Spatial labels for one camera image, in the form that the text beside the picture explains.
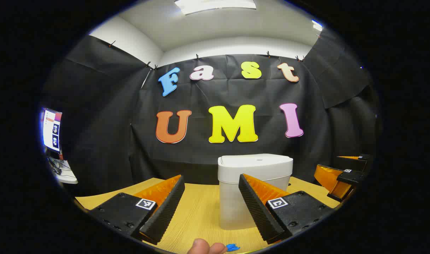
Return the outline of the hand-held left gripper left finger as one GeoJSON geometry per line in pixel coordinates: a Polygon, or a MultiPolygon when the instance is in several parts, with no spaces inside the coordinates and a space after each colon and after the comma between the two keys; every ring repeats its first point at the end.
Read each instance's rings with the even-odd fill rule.
{"type": "Polygon", "coordinates": [[[89,210],[89,215],[118,233],[156,245],[165,234],[185,190],[176,175],[134,195],[120,192],[89,210]]]}

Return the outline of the white side table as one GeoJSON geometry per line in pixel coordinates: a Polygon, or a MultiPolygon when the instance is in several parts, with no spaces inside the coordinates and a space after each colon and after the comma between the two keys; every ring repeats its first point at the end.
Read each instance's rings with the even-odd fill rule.
{"type": "Polygon", "coordinates": [[[49,156],[47,158],[48,164],[52,170],[52,174],[54,175],[54,177],[56,178],[56,180],[60,183],[66,183],[66,184],[77,184],[78,180],[75,177],[73,171],[70,168],[70,165],[68,163],[68,161],[66,160],[59,160],[59,159],[55,159],[51,156],[49,156]],[[62,173],[61,175],[57,175],[53,169],[52,166],[56,166],[62,169],[62,173]]]}

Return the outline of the wooden desktop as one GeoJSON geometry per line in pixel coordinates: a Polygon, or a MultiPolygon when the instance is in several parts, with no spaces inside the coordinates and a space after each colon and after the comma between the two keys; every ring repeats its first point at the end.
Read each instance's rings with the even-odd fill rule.
{"type": "MultiPolygon", "coordinates": [[[[77,196],[76,199],[84,208],[90,210],[119,192],[134,195],[163,181],[153,177],[123,189],[99,195],[77,196]]],[[[339,201],[329,198],[327,196],[328,190],[321,186],[295,177],[291,177],[289,183],[290,186],[286,190],[288,193],[305,191],[331,208],[335,208],[340,204],[339,201]]],[[[258,251],[277,244],[267,244],[266,241],[263,241],[257,227],[242,230],[221,229],[219,197],[219,185],[185,183],[185,191],[175,214],[162,240],[155,247],[172,253],[185,254],[194,239],[203,238],[210,245],[217,242],[236,244],[240,249],[227,253],[238,254],[258,251]]]]}

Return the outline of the black backdrop cloth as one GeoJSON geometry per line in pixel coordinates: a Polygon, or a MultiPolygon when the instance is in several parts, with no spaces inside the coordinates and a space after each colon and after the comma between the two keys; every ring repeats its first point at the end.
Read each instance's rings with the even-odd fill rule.
{"type": "Polygon", "coordinates": [[[313,183],[317,164],[372,155],[377,95],[352,48],[323,31],[304,61],[228,54],[151,70],[86,36],[52,70],[44,106],[62,112],[59,138],[78,184],[98,195],[152,177],[218,185],[224,155],[293,158],[313,183]]]}

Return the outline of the computer monitor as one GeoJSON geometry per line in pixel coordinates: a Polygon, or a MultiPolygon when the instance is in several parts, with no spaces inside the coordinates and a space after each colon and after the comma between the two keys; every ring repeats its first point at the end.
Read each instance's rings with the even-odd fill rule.
{"type": "Polygon", "coordinates": [[[60,130],[63,113],[50,108],[41,109],[42,144],[57,154],[61,153],[60,130]]]}

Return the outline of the white desktop garbage bin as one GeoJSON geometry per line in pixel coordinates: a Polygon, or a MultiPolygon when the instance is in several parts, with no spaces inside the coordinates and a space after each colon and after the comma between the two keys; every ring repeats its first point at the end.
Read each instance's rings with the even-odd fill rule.
{"type": "Polygon", "coordinates": [[[220,228],[242,230],[255,223],[239,191],[245,173],[285,191],[293,172],[293,159],[275,154],[221,156],[218,158],[220,228]]]}

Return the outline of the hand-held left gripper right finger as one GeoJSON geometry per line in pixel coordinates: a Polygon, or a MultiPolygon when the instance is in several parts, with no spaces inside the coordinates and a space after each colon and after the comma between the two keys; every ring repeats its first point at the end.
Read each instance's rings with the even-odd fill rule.
{"type": "Polygon", "coordinates": [[[289,193],[246,174],[239,177],[239,190],[268,244],[305,232],[336,211],[305,191],[289,193]]]}

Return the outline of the row of small cloth clips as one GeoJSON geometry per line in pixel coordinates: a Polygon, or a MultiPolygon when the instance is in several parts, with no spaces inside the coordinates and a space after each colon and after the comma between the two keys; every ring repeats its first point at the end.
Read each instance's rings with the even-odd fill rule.
{"type": "Polygon", "coordinates": [[[295,59],[306,56],[312,47],[268,37],[230,37],[194,42],[165,52],[151,42],[125,44],[120,48],[144,63],[161,67],[184,60],[234,54],[270,54],[295,59]]]}

